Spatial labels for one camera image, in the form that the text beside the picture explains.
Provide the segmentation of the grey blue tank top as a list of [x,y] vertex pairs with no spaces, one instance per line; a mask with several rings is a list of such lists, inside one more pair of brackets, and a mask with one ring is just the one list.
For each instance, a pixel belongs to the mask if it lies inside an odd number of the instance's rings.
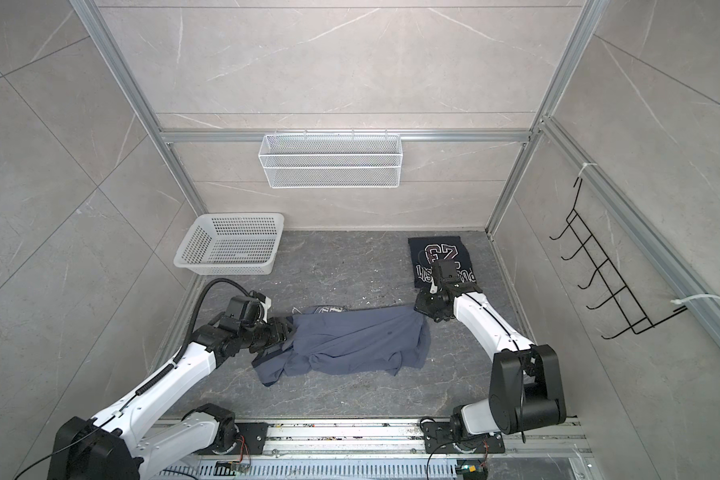
[[425,365],[431,333],[427,318],[410,305],[292,315],[291,338],[258,354],[251,365],[266,387],[281,377],[318,372],[350,375]]

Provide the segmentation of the white plastic laundry basket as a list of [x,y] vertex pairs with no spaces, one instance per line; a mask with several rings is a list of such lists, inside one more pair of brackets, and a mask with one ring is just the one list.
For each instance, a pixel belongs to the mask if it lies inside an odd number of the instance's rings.
[[173,264],[201,276],[268,275],[283,230],[280,213],[200,215],[185,234]]

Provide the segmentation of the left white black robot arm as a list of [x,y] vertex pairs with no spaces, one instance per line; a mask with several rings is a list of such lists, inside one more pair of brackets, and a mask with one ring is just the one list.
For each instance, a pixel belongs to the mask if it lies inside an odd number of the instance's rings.
[[243,350],[259,354],[288,341],[291,321],[268,317],[269,298],[237,296],[159,371],[90,419],[74,417],[57,432],[51,479],[150,479],[200,450],[242,447],[233,412],[205,404],[157,433],[153,425],[188,390]]

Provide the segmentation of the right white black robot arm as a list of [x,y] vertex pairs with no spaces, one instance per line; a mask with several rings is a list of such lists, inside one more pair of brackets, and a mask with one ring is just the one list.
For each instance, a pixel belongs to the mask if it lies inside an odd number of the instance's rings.
[[461,278],[455,261],[435,261],[430,284],[419,291],[415,310],[436,322],[460,322],[491,358],[488,397],[459,406],[451,415],[455,441],[524,433],[568,419],[555,350],[512,327],[476,283]]

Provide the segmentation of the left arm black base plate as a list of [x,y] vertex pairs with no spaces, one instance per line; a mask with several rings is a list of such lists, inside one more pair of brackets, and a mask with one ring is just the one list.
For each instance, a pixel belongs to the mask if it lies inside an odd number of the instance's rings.
[[216,455],[261,455],[269,424],[265,422],[227,423],[219,427],[209,449]]

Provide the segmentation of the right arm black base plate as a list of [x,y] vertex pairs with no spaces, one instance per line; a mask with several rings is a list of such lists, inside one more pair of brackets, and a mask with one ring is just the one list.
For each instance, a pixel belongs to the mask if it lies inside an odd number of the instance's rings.
[[425,417],[418,421],[427,454],[504,454],[504,440],[500,433],[455,437],[449,422]]

